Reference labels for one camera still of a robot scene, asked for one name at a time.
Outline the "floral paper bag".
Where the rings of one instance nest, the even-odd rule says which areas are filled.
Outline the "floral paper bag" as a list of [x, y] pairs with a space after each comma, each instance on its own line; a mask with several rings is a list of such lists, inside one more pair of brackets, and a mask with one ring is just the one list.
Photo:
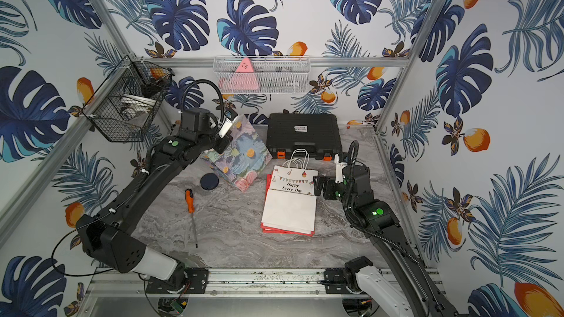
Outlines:
[[227, 183], [246, 192], [273, 157], [244, 115], [234, 120], [230, 132], [233, 139], [225, 151], [205, 151], [203, 159]]

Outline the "white happy paper bag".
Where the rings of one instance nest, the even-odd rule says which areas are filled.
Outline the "white happy paper bag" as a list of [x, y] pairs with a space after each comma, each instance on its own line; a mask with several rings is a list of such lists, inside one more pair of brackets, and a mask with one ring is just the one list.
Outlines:
[[314, 176], [319, 173], [308, 168], [309, 160], [308, 152], [298, 149], [282, 165], [274, 166], [261, 223], [301, 233], [314, 231], [317, 208]]

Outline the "red paper bag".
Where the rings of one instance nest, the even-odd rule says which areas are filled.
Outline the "red paper bag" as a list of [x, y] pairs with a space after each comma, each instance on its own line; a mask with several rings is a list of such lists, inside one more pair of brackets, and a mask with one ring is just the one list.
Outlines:
[[[266, 195], [268, 194], [268, 191], [270, 189], [271, 180], [272, 180], [272, 175], [271, 174], [267, 175], [266, 176], [266, 187], [265, 187], [265, 189], [266, 189], [265, 194]], [[296, 235], [300, 235], [300, 236], [309, 236], [309, 237], [312, 237], [315, 234], [314, 231], [310, 231], [309, 233], [301, 233], [301, 232], [295, 232], [295, 231], [291, 231], [291, 230], [283, 230], [283, 229], [279, 229], [279, 228], [276, 228], [276, 227], [268, 227], [264, 223], [261, 223], [260, 227], [261, 227], [261, 229], [264, 233], [296, 234]]]

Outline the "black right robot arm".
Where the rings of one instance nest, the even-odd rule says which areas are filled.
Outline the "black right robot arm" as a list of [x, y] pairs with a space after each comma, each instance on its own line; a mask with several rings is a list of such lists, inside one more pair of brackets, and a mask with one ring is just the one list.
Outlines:
[[370, 169], [358, 162], [358, 149], [358, 141], [351, 142], [334, 177], [314, 177], [314, 193], [341, 203], [348, 224], [370, 240], [397, 284], [390, 284], [362, 256], [346, 262], [345, 288], [352, 294], [367, 294], [388, 316], [459, 316], [416, 256], [389, 204], [375, 197]]

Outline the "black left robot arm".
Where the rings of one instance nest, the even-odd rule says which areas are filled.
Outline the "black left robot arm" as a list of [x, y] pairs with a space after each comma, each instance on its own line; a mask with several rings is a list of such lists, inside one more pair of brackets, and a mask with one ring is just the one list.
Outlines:
[[162, 190], [204, 151], [228, 145], [222, 129], [227, 126], [227, 108], [220, 102], [220, 116], [202, 108], [183, 108], [175, 135], [150, 148], [134, 180], [96, 215], [84, 214], [76, 231], [84, 253], [120, 272], [135, 272], [170, 280], [183, 265], [175, 258], [149, 248], [132, 233]]

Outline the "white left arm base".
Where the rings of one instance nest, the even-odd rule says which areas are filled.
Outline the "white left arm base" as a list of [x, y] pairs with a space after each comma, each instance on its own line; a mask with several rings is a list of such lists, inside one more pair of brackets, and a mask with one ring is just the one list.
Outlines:
[[149, 247], [145, 248], [140, 262], [132, 271], [156, 278], [172, 291], [178, 291], [185, 286], [186, 277], [182, 262]]

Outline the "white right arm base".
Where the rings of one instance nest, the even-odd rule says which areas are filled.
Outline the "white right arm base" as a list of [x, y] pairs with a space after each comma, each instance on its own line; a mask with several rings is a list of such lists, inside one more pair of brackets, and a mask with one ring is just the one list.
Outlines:
[[349, 292], [368, 294], [388, 316], [414, 316], [405, 295], [368, 258], [362, 256], [346, 262], [344, 277]]

